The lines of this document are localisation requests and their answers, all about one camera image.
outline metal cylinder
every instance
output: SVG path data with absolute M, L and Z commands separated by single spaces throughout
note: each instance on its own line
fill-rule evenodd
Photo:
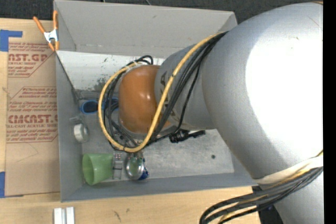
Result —
M 294 4 L 238 25 L 206 59 L 207 109 L 252 178 L 323 149 L 322 43 L 323 5 Z M 324 223 L 322 178 L 276 204 L 284 223 Z

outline cardboard sheet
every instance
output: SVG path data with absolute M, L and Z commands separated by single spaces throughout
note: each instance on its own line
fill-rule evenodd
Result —
M 42 24 L 52 29 L 52 22 Z M 1 97 L 7 97 L 7 103 L 1 100 L 7 107 L 6 125 L 1 125 L 6 130 L 5 195 L 59 191 L 55 54 L 33 20 L 0 19 L 0 29 L 22 32 L 21 38 L 9 37 L 8 52 L 2 52 L 8 61 L 7 85 L 1 78 L 6 86 Z

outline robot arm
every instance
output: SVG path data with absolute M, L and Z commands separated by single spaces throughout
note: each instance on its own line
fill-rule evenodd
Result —
M 218 129 L 251 177 L 261 179 L 261 188 L 266 188 L 263 178 L 317 156 L 323 150 L 322 21 L 321 4 L 289 5 L 171 55 L 142 78 L 154 87 L 142 94 L 139 107 L 159 106 L 148 135 L 135 127 L 132 135 L 143 142 L 120 149 L 143 149 L 161 128 L 168 133 Z M 123 80 L 127 76 L 136 74 L 130 71 Z M 123 125 L 130 132 L 127 122 Z M 275 206 L 284 223 L 324 223 L 323 173 Z

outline green cup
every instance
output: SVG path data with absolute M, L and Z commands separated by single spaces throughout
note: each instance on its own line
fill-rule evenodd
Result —
M 113 176 L 113 154 L 84 154 L 82 169 L 84 179 L 89 185 L 94 185 Z

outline table surface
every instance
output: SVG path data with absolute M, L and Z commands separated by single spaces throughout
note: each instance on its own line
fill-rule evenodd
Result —
M 24 21 L 5 19 L 0 26 Z M 5 170 L 7 57 L 0 51 L 0 172 Z M 251 187 L 239 187 L 66 203 L 60 202 L 60 193 L 6 197 L 0 199 L 0 223 L 52 223 L 54 208 L 70 206 L 75 207 L 76 223 L 198 223 L 211 205 L 251 192 Z M 260 219 L 253 213 L 230 223 L 259 224 Z

